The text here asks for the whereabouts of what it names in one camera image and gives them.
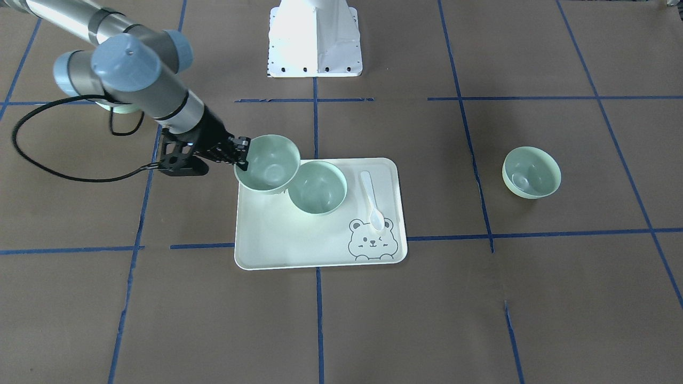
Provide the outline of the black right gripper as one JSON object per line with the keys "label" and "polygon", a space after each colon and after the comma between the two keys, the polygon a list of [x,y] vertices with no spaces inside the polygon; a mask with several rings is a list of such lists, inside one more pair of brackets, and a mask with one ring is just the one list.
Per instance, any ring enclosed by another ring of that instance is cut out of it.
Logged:
{"label": "black right gripper", "polygon": [[222,120],[208,107],[203,108],[200,121],[186,133],[194,134],[196,155],[214,162],[234,164],[242,172],[248,170],[251,139],[229,133]]}

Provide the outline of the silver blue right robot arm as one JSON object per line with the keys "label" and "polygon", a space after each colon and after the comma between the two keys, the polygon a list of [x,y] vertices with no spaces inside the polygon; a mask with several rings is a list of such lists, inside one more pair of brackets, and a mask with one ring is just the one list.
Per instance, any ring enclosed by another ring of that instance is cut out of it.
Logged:
{"label": "silver blue right robot arm", "polygon": [[178,30],[155,31],[92,1],[2,1],[80,37],[93,51],[62,54],[56,84],[71,99],[133,107],[162,127],[156,167],[167,175],[205,175],[207,161],[248,167],[249,138],[237,138],[180,79],[194,53]]}

